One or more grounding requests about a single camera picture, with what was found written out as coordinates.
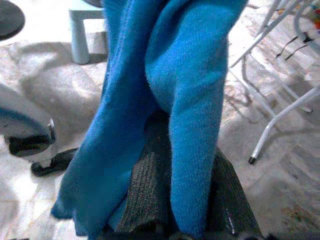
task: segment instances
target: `blue fabric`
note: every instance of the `blue fabric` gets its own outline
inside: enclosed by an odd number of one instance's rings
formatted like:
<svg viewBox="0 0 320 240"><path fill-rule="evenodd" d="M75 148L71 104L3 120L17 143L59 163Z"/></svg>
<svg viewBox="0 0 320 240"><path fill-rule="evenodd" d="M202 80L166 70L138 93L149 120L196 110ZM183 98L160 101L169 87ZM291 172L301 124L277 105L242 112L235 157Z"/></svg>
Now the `blue fabric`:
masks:
<svg viewBox="0 0 320 240"><path fill-rule="evenodd" d="M181 231L205 229L227 35L245 0L105 0L109 62L100 107L52 209L94 240L124 209L147 117L170 113L171 205Z"/></svg>

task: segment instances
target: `stool leg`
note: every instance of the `stool leg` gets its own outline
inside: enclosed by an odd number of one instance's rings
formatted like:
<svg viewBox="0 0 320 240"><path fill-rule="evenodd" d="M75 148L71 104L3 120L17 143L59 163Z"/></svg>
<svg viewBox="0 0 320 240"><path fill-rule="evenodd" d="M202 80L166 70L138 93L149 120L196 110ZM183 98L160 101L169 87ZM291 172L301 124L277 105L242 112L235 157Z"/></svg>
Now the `stool leg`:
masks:
<svg viewBox="0 0 320 240"><path fill-rule="evenodd" d="M74 15L74 12L70 12L72 58L77 64L86 64L89 61L89 51L84 20Z"/></svg>

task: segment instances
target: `black rubber foot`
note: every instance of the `black rubber foot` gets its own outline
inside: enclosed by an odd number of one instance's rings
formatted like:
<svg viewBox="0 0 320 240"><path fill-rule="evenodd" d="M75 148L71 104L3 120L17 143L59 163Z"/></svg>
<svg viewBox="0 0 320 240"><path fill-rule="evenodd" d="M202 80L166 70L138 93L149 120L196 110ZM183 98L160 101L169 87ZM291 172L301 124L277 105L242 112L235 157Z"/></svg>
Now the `black rubber foot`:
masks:
<svg viewBox="0 0 320 240"><path fill-rule="evenodd" d="M22 10L7 0L0 0L0 41L19 33L25 25Z"/></svg>
<svg viewBox="0 0 320 240"><path fill-rule="evenodd" d="M251 156L251 157L249 158L249 163L250 163L251 165L253 165L253 164L255 164L256 160L257 160L257 159L256 159L255 157L252 157L252 156Z"/></svg>
<svg viewBox="0 0 320 240"><path fill-rule="evenodd" d="M51 159L51 164L48 167L42 167L38 162L35 162L31 165L31 172L36 177L42 177L57 171L64 171L69 166L69 163L74 157L76 151L77 148L74 148L58 153Z"/></svg>

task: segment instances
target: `white metal chair leg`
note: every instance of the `white metal chair leg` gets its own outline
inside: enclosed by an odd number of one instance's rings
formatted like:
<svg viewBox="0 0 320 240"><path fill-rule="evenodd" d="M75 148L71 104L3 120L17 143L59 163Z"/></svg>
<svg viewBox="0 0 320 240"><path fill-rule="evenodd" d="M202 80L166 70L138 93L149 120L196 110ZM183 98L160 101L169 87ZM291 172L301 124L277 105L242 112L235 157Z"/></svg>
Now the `white metal chair leg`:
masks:
<svg viewBox="0 0 320 240"><path fill-rule="evenodd" d="M268 26L269 21L270 21L271 17L273 16L273 14L275 13L275 11L277 10L280 1L281 0L275 0L273 2L273 4L270 7L270 10L266 14L266 16L265 16L265 18L263 20L263 23L261 24L261 26L259 28L259 31L257 32L256 36L258 36L260 33L262 33L263 30Z"/></svg>
<svg viewBox="0 0 320 240"><path fill-rule="evenodd" d="M261 66L263 66L263 68L273 76L273 78L275 79L275 82L279 84L291 97L293 97L295 100L298 100L300 98L294 91L292 91L290 87L288 87L283 81L281 81L279 76L272 69L267 69L267 67L264 66L261 62L259 62L254 56L252 56L251 54L250 56L254 61L256 61ZM312 109L306 106L300 106L300 108L308 114L312 113L313 111Z"/></svg>
<svg viewBox="0 0 320 240"><path fill-rule="evenodd" d="M298 100L296 100L291 105L289 105L284 110L282 110L279 114L277 114L269 122L269 124L264 129L263 134L261 135L261 137L259 139L259 142L257 143L257 145L256 145L256 147L255 147L255 149L254 149L254 151L253 151L253 153L252 153L252 155L251 155L251 157L249 159L249 163L250 164L254 164L256 162L257 156L259 155L264 143L266 142L270 130L276 124L276 122L278 120L280 120L281 118L283 118L285 115L287 115L291 110L293 110L293 109L305 104L306 102L309 102L311 99L313 99L316 96L320 96L320 85L314 87L313 89L311 89L310 91L305 93L302 97L300 97Z"/></svg>
<svg viewBox="0 0 320 240"><path fill-rule="evenodd" d="M85 25L84 20L78 18L76 14L77 12L70 11L72 58L77 64L86 64L89 61L89 50Z"/></svg>
<svg viewBox="0 0 320 240"><path fill-rule="evenodd" d="M274 111L272 111L271 107L268 105L268 103L266 102L266 100L263 98L262 95L260 95L259 92L257 92L257 90L252 87L248 82L245 81L246 79L246 56L243 57L242 59L242 78L238 78L231 69L229 69L229 72L245 87L245 89L252 94L261 104L261 106L272 116L275 117L276 114L274 113Z"/></svg>
<svg viewBox="0 0 320 240"><path fill-rule="evenodd" d="M304 33L301 31L299 26L299 19L304 12L304 10L312 3L312 0L306 0L301 8L297 11L294 20L293 20L293 26L296 34L299 36L299 38L303 41L305 39ZM309 41L308 46L312 48L318 55L320 55L320 45L317 44L315 41Z"/></svg>

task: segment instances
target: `gray textured fabric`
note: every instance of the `gray textured fabric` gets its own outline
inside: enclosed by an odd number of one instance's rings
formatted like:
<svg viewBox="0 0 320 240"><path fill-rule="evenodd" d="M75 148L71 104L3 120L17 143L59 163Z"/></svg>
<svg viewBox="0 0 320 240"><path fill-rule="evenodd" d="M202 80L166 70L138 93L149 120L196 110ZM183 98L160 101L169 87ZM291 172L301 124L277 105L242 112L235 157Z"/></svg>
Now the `gray textured fabric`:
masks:
<svg viewBox="0 0 320 240"><path fill-rule="evenodd" d="M171 149L168 116L157 112L145 128L146 144L131 175L124 215L116 231L155 232L164 226L170 235L177 231L170 210ZM261 234L232 164L217 149L207 216L208 232Z"/></svg>

